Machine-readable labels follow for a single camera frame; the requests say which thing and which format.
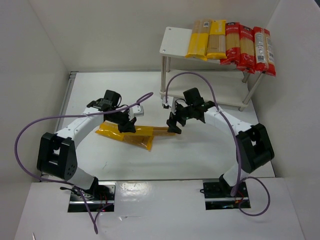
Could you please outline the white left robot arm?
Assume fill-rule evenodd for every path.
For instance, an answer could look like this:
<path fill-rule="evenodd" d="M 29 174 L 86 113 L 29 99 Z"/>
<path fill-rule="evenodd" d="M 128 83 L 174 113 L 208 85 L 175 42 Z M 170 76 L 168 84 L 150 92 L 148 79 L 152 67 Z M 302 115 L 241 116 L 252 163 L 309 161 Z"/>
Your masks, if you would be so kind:
<path fill-rule="evenodd" d="M 40 140 L 37 169 L 62 179 L 79 189 L 84 196 L 96 200 L 108 193 L 108 188 L 99 184 L 97 177 L 86 173 L 78 166 L 76 149 L 80 142 L 104 121 L 117 124 L 120 133 L 135 133 L 138 115 L 143 107 L 135 105 L 117 111 L 121 95 L 107 90 L 103 98 L 91 101 L 81 117 L 55 133 L 45 133 Z"/>

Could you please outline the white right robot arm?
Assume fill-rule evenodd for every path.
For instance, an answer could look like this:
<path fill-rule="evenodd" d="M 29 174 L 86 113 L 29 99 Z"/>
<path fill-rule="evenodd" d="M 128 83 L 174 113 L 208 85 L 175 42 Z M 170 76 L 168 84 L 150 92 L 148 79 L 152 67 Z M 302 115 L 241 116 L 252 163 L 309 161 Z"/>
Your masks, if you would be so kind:
<path fill-rule="evenodd" d="M 211 100 L 205 101 L 195 87 L 183 95 L 184 105 L 176 97 L 162 99 L 163 108 L 171 110 L 166 121 L 168 132 L 181 134 L 178 125 L 185 126 L 188 120 L 195 119 L 230 134 L 235 142 L 236 163 L 218 182 L 222 191 L 234 197 L 241 180 L 275 157 L 267 129 L 261 123 L 252 125 L 228 114 Z"/>

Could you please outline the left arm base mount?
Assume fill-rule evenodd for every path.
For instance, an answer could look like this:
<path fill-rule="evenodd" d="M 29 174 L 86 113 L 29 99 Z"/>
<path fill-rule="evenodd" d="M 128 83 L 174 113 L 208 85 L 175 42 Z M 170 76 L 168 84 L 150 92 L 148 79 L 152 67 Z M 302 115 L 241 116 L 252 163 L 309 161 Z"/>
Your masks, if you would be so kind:
<path fill-rule="evenodd" d="M 100 210 L 102 210 L 102 212 L 113 212 L 115 209 L 116 182 L 101 181 L 99 182 L 99 187 L 102 191 L 96 196 L 91 196 L 80 189 L 89 210 L 94 213 L 97 213 Z M 86 204 L 82 196 L 74 187 L 70 193 L 67 212 L 87 212 Z"/>

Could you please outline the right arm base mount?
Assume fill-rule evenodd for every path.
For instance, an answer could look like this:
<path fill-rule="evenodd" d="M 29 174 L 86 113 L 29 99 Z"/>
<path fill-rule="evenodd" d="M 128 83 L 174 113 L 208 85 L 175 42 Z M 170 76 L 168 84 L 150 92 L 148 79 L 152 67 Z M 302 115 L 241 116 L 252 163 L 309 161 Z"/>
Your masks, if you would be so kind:
<path fill-rule="evenodd" d="M 238 209 L 239 204 L 243 209 L 250 209 L 250 199 L 247 185 L 242 182 L 239 185 L 235 196 L 230 195 L 230 191 L 224 192 L 217 179 L 207 179 L 203 182 L 200 193 L 204 195 L 206 210 L 230 210 Z"/>

